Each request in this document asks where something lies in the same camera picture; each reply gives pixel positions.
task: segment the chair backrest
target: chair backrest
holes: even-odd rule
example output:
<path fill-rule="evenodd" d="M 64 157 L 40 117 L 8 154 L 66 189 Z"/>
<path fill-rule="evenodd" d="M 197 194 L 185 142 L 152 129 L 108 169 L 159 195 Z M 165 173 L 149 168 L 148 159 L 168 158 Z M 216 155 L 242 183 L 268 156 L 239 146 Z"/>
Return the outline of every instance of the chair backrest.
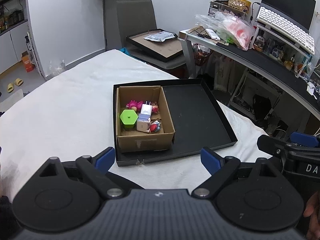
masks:
<path fill-rule="evenodd" d="M 157 28 L 155 11 L 151 0 L 119 1 L 117 16 L 121 44 L 126 46 L 126 37 Z"/>

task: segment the bed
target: bed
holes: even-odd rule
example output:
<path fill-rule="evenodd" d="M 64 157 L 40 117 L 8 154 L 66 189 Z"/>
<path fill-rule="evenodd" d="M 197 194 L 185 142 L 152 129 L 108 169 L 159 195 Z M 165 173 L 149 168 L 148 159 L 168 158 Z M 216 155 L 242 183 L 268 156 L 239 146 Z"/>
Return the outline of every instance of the bed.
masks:
<path fill-rule="evenodd" d="M 1 184 L 12 201 L 33 173 L 51 156 L 72 161 L 114 146 L 114 84 L 175 79 L 174 76 L 118 50 L 102 53 L 47 81 L 0 117 Z M 265 132 L 248 118 L 220 104 L 238 142 L 217 151 L 243 162 L 270 155 L 258 150 Z M 118 167 L 111 172 L 144 188 L 187 188 L 210 177 L 195 155 L 165 162 Z"/>

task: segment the blue gripper pad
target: blue gripper pad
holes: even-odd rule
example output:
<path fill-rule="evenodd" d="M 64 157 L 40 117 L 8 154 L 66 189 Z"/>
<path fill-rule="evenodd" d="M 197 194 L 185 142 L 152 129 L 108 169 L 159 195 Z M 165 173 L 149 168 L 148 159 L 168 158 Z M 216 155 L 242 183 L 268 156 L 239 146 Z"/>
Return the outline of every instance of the blue gripper pad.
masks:
<path fill-rule="evenodd" d="M 108 147 L 94 157 L 93 165 L 102 174 L 106 174 L 115 162 L 116 151 L 113 147 Z"/>
<path fill-rule="evenodd" d="M 213 175 L 224 165 L 224 158 L 220 157 L 208 147 L 202 148 L 200 151 L 200 159 L 202 165 L 207 171 Z"/>
<path fill-rule="evenodd" d="M 297 143 L 305 147 L 319 147 L 319 141 L 317 137 L 304 133 L 293 132 L 290 135 L 290 140 L 293 143 Z"/>

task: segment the white remote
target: white remote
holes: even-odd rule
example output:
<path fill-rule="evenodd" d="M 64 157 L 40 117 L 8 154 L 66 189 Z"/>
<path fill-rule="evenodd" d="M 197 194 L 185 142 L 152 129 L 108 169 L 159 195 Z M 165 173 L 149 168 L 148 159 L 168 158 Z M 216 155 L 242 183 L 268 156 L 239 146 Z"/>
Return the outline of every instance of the white remote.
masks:
<path fill-rule="evenodd" d="M 211 39 L 213 39 L 215 41 L 220 41 L 219 36 L 213 30 L 210 30 L 210 29 L 205 29 L 205 30 L 209 34 Z"/>

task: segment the green lid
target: green lid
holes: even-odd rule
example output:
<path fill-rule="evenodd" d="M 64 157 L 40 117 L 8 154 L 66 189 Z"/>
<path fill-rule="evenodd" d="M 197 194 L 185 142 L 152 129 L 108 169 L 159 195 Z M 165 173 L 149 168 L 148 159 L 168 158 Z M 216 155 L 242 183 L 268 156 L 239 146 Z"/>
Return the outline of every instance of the green lid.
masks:
<path fill-rule="evenodd" d="M 135 124 L 138 116 L 136 112 L 132 109 L 123 110 L 122 114 L 120 115 L 120 119 L 124 125 Z"/>

